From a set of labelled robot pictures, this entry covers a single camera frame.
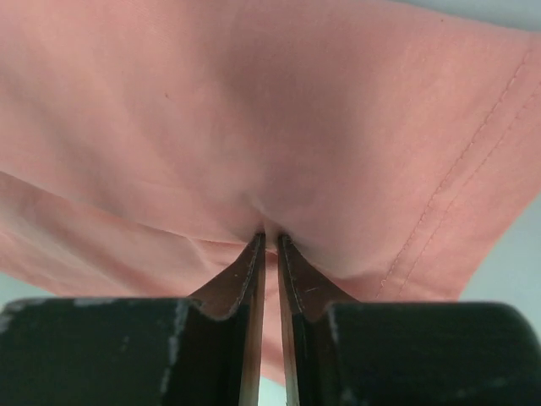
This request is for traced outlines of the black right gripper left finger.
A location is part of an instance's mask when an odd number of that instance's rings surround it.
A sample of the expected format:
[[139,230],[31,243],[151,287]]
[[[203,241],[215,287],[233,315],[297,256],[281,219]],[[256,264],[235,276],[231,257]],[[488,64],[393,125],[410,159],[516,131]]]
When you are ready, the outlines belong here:
[[28,298],[1,313],[4,405],[255,405],[265,236],[182,298]]

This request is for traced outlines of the salmon pink polo shirt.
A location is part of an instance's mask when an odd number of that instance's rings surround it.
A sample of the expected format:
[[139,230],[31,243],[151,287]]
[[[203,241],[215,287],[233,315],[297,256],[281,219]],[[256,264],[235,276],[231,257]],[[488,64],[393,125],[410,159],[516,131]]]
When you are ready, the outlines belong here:
[[4,1],[1,270],[184,296],[284,232],[448,300],[540,191],[540,35],[392,1]]

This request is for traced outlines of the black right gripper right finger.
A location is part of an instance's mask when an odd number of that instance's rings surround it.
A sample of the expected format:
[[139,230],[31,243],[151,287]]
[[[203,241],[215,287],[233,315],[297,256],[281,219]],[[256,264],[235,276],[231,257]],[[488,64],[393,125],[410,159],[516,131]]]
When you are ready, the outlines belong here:
[[514,307],[359,301],[277,247],[288,404],[539,404],[540,344]]

